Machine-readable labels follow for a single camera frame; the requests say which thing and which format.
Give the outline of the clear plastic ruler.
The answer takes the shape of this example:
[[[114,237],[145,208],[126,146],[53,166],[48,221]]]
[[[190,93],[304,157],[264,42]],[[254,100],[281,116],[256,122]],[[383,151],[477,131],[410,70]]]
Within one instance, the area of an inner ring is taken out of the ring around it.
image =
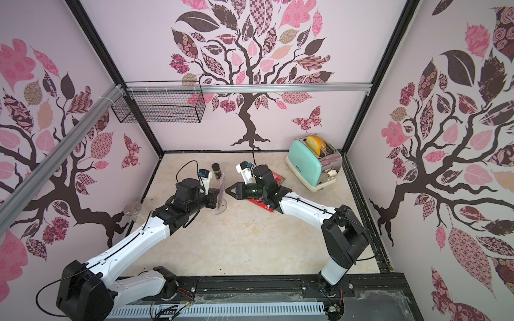
[[[225,175],[222,175],[222,178],[218,181],[218,190],[219,190],[219,194],[218,194],[218,202],[219,202],[222,199],[225,199],[224,198],[225,190],[226,190]]]

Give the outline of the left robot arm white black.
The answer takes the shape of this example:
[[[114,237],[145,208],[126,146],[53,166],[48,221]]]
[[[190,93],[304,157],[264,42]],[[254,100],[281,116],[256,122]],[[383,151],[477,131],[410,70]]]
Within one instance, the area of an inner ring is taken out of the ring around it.
[[[109,250],[86,263],[68,264],[60,279],[56,307],[71,320],[105,320],[117,308],[147,297],[173,299],[177,276],[163,266],[130,278],[122,273],[153,246],[186,228],[204,208],[216,209],[219,189],[210,180],[184,179],[164,205],[149,214],[145,224]]]

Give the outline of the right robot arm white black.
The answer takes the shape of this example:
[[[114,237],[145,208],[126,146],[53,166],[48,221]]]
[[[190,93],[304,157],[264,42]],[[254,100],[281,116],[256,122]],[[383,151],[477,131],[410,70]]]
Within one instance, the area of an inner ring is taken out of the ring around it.
[[[226,193],[237,200],[257,200],[266,208],[316,227],[323,234],[330,260],[318,274],[319,289],[327,296],[339,291],[340,283],[370,244],[370,234],[346,205],[328,207],[301,197],[281,186],[267,165],[249,162],[236,165],[243,181]]]

